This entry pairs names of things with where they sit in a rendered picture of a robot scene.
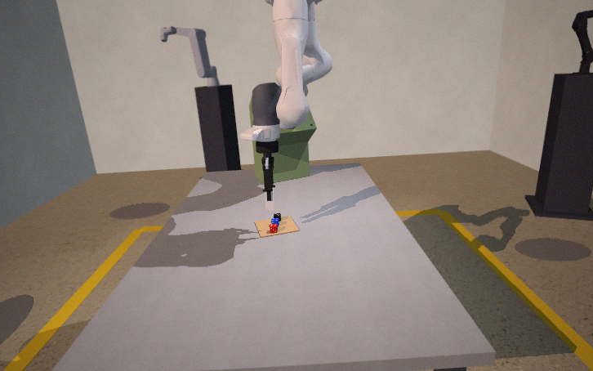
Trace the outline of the tan flat mat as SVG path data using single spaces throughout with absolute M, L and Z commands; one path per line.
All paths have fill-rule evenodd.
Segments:
M 278 226 L 278 232 L 270 233 L 271 221 L 272 221 L 272 218 L 266 219 L 266 220 L 261 220 L 261 221 L 255 221 L 256 228 L 258 229 L 258 232 L 259 232 L 261 238 L 299 231 L 299 229 L 297 228 L 296 224 L 291 219 L 291 217 L 286 216 L 286 217 L 281 217 L 281 221 L 279 222 L 279 226 Z

